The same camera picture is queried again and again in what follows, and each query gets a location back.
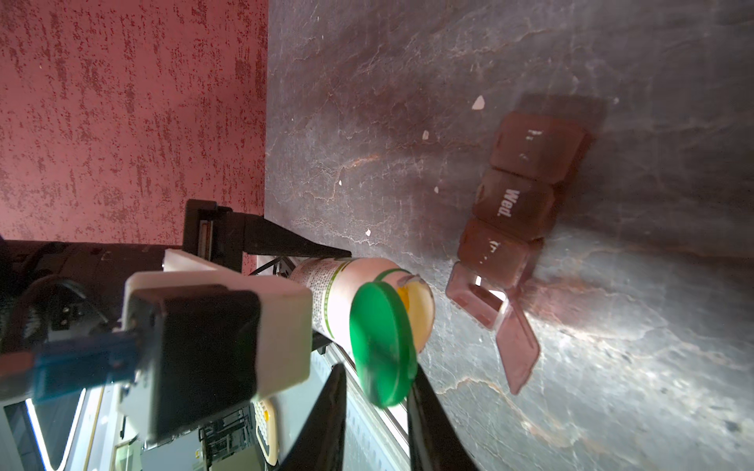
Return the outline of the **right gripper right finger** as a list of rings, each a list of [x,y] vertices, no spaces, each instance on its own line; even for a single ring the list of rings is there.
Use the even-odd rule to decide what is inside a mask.
[[[478,470],[420,366],[408,395],[408,445],[412,470]]]

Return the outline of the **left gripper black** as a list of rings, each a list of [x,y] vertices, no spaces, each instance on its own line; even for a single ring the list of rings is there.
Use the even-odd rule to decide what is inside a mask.
[[[343,258],[351,251],[321,245],[262,216],[215,201],[190,199],[185,207],[183,251],[240,272],[243,257]]]

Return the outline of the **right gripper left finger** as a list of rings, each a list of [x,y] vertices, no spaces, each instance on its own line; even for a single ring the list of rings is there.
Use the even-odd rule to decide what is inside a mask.
[[[278,470],[343,469],[347,427],[347,373],[332,367],[312,411]]]

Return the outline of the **white bottle green cap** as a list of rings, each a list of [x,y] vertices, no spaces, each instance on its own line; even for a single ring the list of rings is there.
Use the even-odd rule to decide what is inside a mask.
[[[353,359],[368,400],[403,402],[433,330],[430,286],[385,258],[308,259],[290,279],[312,291],[313,329]]]

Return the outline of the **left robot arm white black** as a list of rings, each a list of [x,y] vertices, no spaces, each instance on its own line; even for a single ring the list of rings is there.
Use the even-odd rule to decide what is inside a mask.
[[[247,255],[339,258],[351,251],[321,245],[262,216],[215,201],[186,203],[183,251],[240,272]],[[82,337],[120,325],[129,276],[163,266],[166,245],[2,241],[1,401],[31,396],[33,354],[51,333]]]

